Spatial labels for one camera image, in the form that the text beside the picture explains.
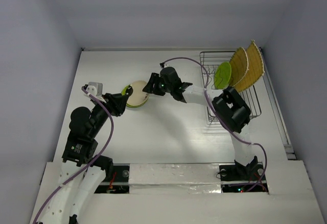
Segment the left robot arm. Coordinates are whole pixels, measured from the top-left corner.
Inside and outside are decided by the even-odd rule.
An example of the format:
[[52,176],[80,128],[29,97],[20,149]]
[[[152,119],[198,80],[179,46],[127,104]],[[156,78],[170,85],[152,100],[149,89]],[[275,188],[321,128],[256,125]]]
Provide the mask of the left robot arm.
[[71,113],[57,187],[40,207],[34,223],[78,223],[99,184],[115,177],[112,159],[95,154],[95,137],[106,120],[124,113],[129,94],[86,96],[95,106],[92,110],[78,107]]

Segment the large green plate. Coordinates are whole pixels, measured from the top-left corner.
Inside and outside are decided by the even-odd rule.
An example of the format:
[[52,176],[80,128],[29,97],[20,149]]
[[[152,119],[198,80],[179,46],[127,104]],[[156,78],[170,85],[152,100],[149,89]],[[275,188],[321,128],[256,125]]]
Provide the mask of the large green plate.
[[132,89],[129,85],[128,86],[126,86],[123,90],[122,90],[122,94],[123,95],[127,95],[127,93],[128,93],[128,90],[130,90],[130,89]]

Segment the small green plate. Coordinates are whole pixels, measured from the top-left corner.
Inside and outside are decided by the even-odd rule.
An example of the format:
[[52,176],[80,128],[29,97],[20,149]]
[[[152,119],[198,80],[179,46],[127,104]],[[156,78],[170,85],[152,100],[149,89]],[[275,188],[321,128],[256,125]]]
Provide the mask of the small green plate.
[[224,89],[229,85],[231,79],[231,65],[229,62],[220,64],[214,75],[214,87]]

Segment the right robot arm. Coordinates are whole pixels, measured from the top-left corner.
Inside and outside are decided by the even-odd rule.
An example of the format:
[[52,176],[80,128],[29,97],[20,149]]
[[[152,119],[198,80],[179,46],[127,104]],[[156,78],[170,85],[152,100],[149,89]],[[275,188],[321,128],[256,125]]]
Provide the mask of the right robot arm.
[[165,67],[160,73],[151,73],[143,92],[160,96],[169,93],[179,102],[210,108],[231,135],[235,160],[230,172],[237,180],[254,180],[258,158],[252,151],[254,143],[249,138],[251,110],[234,88],[212,90],[198,87],[193,83],[183,82],[173,67]]

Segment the large woven bamboo tray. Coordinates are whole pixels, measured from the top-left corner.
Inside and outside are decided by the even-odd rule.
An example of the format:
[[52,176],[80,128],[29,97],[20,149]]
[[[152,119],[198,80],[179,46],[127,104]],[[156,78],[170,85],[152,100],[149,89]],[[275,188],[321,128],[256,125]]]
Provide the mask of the large woven bamboo tray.
[[254,40],[246,50],[248,57],[248,70],[243,79],[241,79],[234,88],[237,92],[243,92],[253,86],[264,75],[264,61],[262,54]]

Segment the small woven bamboo tray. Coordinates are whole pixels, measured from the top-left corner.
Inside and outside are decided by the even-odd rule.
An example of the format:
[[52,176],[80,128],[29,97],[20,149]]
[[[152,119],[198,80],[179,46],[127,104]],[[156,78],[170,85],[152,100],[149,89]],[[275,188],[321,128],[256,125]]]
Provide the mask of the small woven bamboo tray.
[[231,77],[230,86],[238,84],[246,75],[249,68],[248,56],[243,47],[239,47],[232,55],[230,61]]

